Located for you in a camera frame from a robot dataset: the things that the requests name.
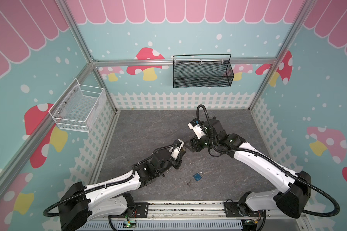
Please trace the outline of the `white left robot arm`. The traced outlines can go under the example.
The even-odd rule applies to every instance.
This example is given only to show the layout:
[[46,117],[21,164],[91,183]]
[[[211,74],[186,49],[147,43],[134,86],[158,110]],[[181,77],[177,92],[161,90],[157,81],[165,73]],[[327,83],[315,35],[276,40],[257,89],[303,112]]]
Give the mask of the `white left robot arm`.
[[57,205],[61,230],[75,231],[105,215],[131,215],[135,203],[128,192],[150,185],[172,167],[179,169],[185,153],[182,144],[157,148],[126,174],[87,186],[73,184]]

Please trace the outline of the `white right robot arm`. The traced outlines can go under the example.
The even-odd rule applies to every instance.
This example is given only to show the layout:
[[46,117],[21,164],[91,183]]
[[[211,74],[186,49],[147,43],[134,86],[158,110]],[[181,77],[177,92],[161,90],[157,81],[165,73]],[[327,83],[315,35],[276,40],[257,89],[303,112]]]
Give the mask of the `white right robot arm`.
[[311,196],[311,190],[287,176],[287,168],[273,160],[267,160],[267,156],[258,152],[243,137],[235,133],[227,134],[215,117],[206,122],[193,119],[188,127],[195,133],[186,142],[186,147],[192,152],[205,148],[226,151],[228,156],[246,164],[275,186],[272,191],[245,192],[238,201],[242,216],[247,217],[252,211],[258,210],[279,210],[291,218],[300,217]]

